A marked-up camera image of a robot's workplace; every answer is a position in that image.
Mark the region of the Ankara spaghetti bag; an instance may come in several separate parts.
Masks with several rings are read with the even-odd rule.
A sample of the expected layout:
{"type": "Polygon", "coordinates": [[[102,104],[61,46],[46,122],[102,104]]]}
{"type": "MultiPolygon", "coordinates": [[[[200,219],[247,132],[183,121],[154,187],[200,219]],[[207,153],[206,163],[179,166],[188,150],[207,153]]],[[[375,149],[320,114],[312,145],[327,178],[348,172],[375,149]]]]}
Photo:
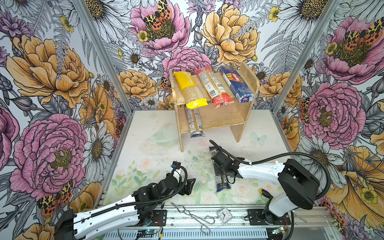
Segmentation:
{"type": "Polygon", "coordinates": [[[204,137],[205,134],[203,133],[202,120],[199,110],[189,109],[187,106],[185,106],[185,111],[187,114],[191,138],[204,137]]]}
{"type": "Polygon", "coordinates": [[[217,186],[217,192],[220,192],[225,189],[231,189],[230,184],[227,181],[226,176],[221,172],[219,167],[213,163],[214,171],[215,171],[215,181],[217,186]]]}

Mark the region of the red spaghetti bag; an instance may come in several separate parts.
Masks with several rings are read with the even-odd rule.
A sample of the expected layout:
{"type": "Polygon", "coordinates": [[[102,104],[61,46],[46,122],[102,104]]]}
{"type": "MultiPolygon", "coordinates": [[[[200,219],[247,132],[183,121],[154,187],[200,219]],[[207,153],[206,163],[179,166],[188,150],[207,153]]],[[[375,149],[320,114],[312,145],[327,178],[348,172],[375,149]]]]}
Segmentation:
{"type": "Polygon", "coordinates": [[[211,67],[200,68],[196,70],[196,74],[203,83],[215,108],[229,105],[234,102],[226,92],[225,88],[211,67]]]}

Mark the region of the yellow spaghetti bag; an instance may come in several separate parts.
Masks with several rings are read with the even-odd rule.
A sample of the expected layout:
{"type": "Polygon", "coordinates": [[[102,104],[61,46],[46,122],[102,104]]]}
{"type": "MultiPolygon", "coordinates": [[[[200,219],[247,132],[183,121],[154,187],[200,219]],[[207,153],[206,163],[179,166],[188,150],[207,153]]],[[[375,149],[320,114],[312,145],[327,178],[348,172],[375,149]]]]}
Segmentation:
{"type": "Polygon", "coordinates": [[[178,82],[188,109],[193,110],[208,105],[207,99],[197,87],[191,73],[174,72],[174,76],[178,82]]]}

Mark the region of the blue Barilla spaghetti box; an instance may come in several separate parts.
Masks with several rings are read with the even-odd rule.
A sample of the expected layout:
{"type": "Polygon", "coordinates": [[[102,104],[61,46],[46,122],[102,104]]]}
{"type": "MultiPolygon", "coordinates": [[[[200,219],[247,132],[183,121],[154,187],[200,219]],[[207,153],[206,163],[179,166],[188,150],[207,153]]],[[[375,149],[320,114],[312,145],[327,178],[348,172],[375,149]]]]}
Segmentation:
{"type": "Polygon", "coordinates": [[[221,66],[219,72],[239,103],[254,101],[255,95],[232,65],[221,66]]]}

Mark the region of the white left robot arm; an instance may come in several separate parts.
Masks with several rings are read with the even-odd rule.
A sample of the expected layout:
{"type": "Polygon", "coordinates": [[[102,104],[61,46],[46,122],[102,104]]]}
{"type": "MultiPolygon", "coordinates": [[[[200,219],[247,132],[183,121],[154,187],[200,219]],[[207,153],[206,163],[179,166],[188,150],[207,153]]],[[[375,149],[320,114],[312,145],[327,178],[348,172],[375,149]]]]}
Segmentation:
{"type": "Polygon", "coordinates": [[[148,226],[156,217],[154,210],[175,195],[190,195],[195,179],[182,180],[168,173],[159,183],[139,188],[113,204],[75,213],[68,210],[55,226],[55,240],[92,240],[122,227],[148,226]]]}

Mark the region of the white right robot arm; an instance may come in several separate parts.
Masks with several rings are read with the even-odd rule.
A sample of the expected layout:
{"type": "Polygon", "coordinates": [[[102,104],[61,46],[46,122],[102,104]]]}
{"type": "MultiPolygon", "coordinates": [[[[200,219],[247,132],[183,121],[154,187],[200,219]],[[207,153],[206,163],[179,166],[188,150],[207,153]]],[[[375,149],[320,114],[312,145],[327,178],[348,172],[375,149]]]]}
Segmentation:
{"type": "Polygon", "coordinates": [[[234,180],[258,179],[278,184],[283,188],[283,192],[276,196],[272,196],[267,190],[260,190],[268,202],[259,216],[268,222],[282,218],[295,209],[311,210],[315,201],[324,195],[324,192],[318,192],[320,181],[296,160],[271,162],[276,158],[285,157],[286,154],[249,162],[244,158],[235,158],[218,147],[211,147],[210,150],[211,160],[225,177],[234,180]]]}

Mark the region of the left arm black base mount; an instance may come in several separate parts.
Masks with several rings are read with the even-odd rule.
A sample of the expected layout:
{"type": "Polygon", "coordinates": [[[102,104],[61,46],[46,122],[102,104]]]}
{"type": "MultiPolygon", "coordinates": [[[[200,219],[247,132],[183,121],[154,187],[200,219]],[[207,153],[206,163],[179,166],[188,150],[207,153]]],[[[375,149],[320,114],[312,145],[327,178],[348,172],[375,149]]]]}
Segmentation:
{"type": "Polygon", "coordinates": [[[140,215],[139,226],[165,227],[167,222],[167,210],[153,210],[140,215]]]}

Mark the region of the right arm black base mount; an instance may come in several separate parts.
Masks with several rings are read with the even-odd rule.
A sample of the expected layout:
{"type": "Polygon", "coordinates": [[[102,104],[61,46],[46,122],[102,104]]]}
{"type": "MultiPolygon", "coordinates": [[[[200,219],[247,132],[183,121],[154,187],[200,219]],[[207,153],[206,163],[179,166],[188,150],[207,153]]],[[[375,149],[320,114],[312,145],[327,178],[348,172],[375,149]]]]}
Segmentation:
{"type": "Polygon", "coordinates": [[[284,227],[291,224],[288,213],[282,217],[276,217],[270,213],[265,214],[263,209],[248,209],[244,220],[248,221],[251,226],[280,225],[284,227]]]}

